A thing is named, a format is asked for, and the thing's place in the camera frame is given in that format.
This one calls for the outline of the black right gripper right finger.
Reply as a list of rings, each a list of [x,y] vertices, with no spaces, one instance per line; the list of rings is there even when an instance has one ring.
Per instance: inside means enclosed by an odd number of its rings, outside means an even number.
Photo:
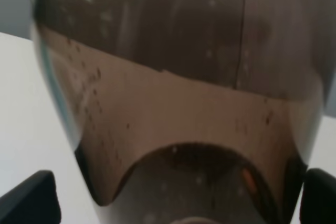
[[[335,224],[335,177],[313,168],[307,171],[303,185],[300,223]]]

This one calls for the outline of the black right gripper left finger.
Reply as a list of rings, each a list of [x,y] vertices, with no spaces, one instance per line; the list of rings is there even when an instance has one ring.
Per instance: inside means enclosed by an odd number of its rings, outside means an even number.
[[[1,223],[61,223],[53,172],[37,171],[1,196]]]

